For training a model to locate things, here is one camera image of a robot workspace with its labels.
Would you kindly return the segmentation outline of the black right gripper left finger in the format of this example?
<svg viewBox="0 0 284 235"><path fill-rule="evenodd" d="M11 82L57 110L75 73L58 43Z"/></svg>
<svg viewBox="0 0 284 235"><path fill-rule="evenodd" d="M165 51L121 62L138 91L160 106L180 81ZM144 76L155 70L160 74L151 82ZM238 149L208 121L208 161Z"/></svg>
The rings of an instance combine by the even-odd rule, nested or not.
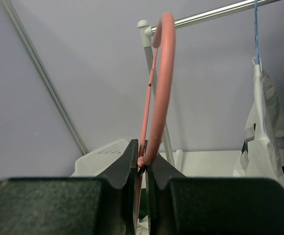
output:
<svg viewBox="0 0 284 235"><path fill-rule="evenodd" d="M138 140L96 177L0 181L0 235L133 235Z"/></svg>

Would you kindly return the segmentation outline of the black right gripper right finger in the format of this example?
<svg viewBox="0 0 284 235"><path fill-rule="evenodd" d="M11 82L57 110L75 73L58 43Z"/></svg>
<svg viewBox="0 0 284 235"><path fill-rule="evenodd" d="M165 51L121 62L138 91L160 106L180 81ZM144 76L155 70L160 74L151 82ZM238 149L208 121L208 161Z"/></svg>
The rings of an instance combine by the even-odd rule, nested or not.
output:
<svg viewBox="0 0 284 235"><path fill-rule="evenodd" d="M284 235L284 189L274 180L186 177L158 155L146 182L152 235Z"/></svg>

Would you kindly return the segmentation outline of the green and white raglan shirt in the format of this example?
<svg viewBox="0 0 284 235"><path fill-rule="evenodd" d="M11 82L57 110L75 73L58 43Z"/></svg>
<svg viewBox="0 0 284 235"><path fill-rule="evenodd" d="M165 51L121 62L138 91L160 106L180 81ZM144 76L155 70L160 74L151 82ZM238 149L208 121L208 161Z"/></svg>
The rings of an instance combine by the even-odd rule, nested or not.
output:
<svg viewBox="0 0 284 235"><path fill-rule="evenodd" d="M140 204L139 204L139 220L143 219L148 215L148 208L147 208L147 190L145 188L141 189L140 194Z"/></svg>

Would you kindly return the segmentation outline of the white tank top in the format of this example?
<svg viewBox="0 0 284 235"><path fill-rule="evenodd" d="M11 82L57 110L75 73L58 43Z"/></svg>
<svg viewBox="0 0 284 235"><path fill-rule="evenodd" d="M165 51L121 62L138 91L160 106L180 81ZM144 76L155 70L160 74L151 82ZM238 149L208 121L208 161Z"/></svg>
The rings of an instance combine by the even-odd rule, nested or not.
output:
<svg viewBox="0 0 284 235"><path fill-rule="evenodd" d="M235 162L234 177L263 177L284 187L284 157L278 138L284 138L284 112L275 85L262 64L254 64L254 103L246 125L244 144Z"/></svg>

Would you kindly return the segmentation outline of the light blue hanger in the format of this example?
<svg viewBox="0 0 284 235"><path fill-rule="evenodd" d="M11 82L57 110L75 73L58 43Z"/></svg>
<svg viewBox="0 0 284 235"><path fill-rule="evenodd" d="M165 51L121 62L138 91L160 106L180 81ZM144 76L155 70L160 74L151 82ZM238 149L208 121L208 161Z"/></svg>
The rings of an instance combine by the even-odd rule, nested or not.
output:
<svg viewBox="0 0 284 235"><path fill-rule="evenodd" d="M254 39L255 39L255 50L256 56L255 61L256 65L259 66L260 71L262 72L262 65L259 55L259 35L258 35L258 1L254 0Z"/></svg>

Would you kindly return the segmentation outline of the pink wire hanger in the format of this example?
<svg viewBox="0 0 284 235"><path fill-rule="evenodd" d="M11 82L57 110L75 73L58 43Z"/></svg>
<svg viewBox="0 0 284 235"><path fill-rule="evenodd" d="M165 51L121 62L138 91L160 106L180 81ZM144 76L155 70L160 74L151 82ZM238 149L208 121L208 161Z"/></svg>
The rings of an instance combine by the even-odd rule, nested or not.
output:
<svg viewBox="0 0 284 235"><path fill-rule="evenodd" d="M142 177L145 171L145 167L155 161L164 132L164 124L166 122L173 79L175 43L175 20L172 13L165 12L162 14L157 24L154 39L152 42L152 46L155 49L158 49L159 47L161 48L160 68L159 78L156 86L156 95L154 99L154 111L151 122L149 141L148 146L145 146L153 73L156 64L156 56L154 56L147 89L147 97L145 102L142 132L137 159L138 185L136 196L136 212L139 212Z"/></svg>

